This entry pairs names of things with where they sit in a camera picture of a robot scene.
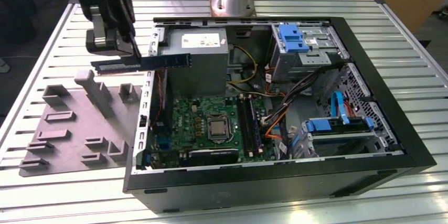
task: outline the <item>green motherboard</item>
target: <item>green motherboard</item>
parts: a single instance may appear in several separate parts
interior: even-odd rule
[[[249,156],[245,152],[245,139],[241,132],[238,114],[238,97],[185,98],[174,104],[174,131],[171,134],[171,150],[201,150],[209,148],[233,148],[241,153],[239,163],[270,161],[275,159],[273,144],[265,144],[261,155]],[[254,99],[258,117],[266,116],[263,98]],[[211,118],[226,118],[230,133],[226,141],[213,141],[210,133]],[[177,156],[170,152],[161,156],[165,168],[178,166]]]

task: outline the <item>blue tab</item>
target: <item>blue tab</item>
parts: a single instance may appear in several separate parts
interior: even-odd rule
[[[279,25],[281,38],[286,43],[287,52],[309,52],[310,46],[303,41],[303,33],[298,25]]]
[[[331,131],[330,121],[327,119],[311,120],[318,131]]]
[[[309,132],[314,132],[315,131],[315,126],[314,126],[313,122],[307,122],[306,125],[307,125]]]
[[[293,141],[293,147],[295,147],[295,145],[297,145],[298,142],[299,142],[299,134],[298,134],[295,140]]]
[[[367,118],[365,119],[365,121],[366,121],[366,123],[367,123],[367,126],[369,126],[370,130],[373,130],[373,129],[375,128],[374,119],[370,118],[370,117],[367,117]]]
[[[334,95],[331,96],[331,116],[339,116],[342,115],[342,119],[345,121],[345,124],[350,123],[347,112],[346,112],[346,106],[345,106],[345,96],[341,91],[335,91]]]

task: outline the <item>wire bundle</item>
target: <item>wire bundle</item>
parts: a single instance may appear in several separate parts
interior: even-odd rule
[[[321,76],[322,73],[331,69],[338,69],[342,68],[346,65],[346,62],[338,62],[334,65],[330,66],[323,66],[321,67],[315,72],[309,74],[291,88],[290,92],[286,94],[283,101],[282,101],[282,107],[273,113],[270,114],[265,121],[271,121],[274,118],[277,118],[275,122],[271,124],[269,131],[266,132],[266,137],[274,137],[282,139],[281,136],[273,135],[271,131],[277,124],[281,122],[282,118],[287,114],[287,110],[290,108],[290,105],[293,104],[297,95],[301,94],[302,91],[305,91],[307,88],[311,87],[311,85],[315,83],[318,77]]]

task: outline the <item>red wire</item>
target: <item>red wire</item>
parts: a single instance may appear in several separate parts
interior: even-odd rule
[[[158,115],[157,115],[157,119],[155,119],[155,121],[154,121],[154,123],[153,123],[153,126],[151,126],[151,128],[154,128],[154,126],[155,126],[155,124],[157,124],[157,122],[158,122],[158,119],[159,119],[159,116],[161,116],[161,113],[162,113],[162,107],[163,107],[163,99],[162,99],[162,78],[161,78],[161,74],[159,74],[159,72],[158,72],[158,79],[159,79],[159,100],[161,100],[161,107],[159,107],[159,112],[158,112]]]

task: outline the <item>floor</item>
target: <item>floor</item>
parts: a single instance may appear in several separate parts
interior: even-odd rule
[[[38,13],[33,16],[38,31],[37,38],[21,45],[13,45],[0,39],[0,58],[11,66],[9,73],[0,73],[0,125],[27,81],[69,2],[69,0],[34,1],[38,6]],[[417,37],[421,40],[433,40],[427,49],[443,69],[448,71],[448,20],[441,20],[437,15],[431,16],[417,33]]]

